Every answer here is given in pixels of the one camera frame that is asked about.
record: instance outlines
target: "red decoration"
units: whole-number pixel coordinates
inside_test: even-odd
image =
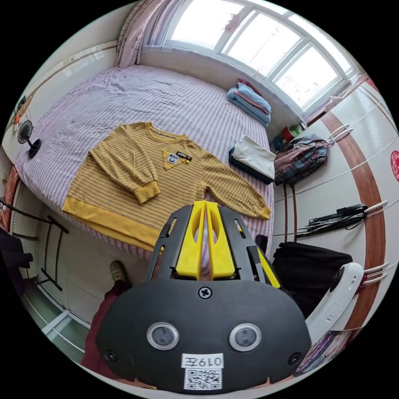
[[[399,182],[399,151],[394,151],[391,154],[391,168],[395,179]]]

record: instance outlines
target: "red pants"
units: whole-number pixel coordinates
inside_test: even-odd
[[[127,291],[130,287],[130,284],[125,283],[122,280],[117,280],[113,288],[105,294],[104,300],[91,322],[91,327],[86,337],[84,356],[81,361],[82,366],[111,379],[121,379],[121,377],[117,376],[109,369],[104,356],[97,349],[96,336],[101,322],[113,301],[115,301],[119,295]]]

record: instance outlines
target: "sweatshirt cuff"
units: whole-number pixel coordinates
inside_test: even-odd
[[[270,212],[271,212],[270,208],[267,205],[265,205],[261,210],[261,218],[264,220],[269,220]]]
[[[153,180],[152,182],[147,183],[145,186],[133,191],[133,194],[136,196],[140,204],[144,204],[159,193],[160,191],[156,180]]]

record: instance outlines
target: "person's leg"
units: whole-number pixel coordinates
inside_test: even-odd
[[[103,302],[93,317],[89,333],[86,337],[85,350],[81,360],[81,365],[105,377],[120,379],[119,376],[115,375],[109,369],[106,360],[99,352],[96,345],[97,332],[108,309],[119,295],[123,294],[131,287],[125,266],[121,262],[112,262],[110,272],[114,281],[114,286],[105,294]]]

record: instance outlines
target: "screw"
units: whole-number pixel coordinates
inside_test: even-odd
[[[293,365],[299,363],[301,357],[302,357],[302,355],[301,355],[299,352],[294,353],[294,354],[290,357],[290,359],[288,360],[288,363],[289,363],[291,366],[293,366]]]
[[[212,290],[208,287],[202,287],[199,289],[198,295],[202,299],[208,299],[212,296]]]
[[[111,350],[107,350],[104,353],[104,356],[109,362],[116,362],[116,354],[114,352],[112,352]]]

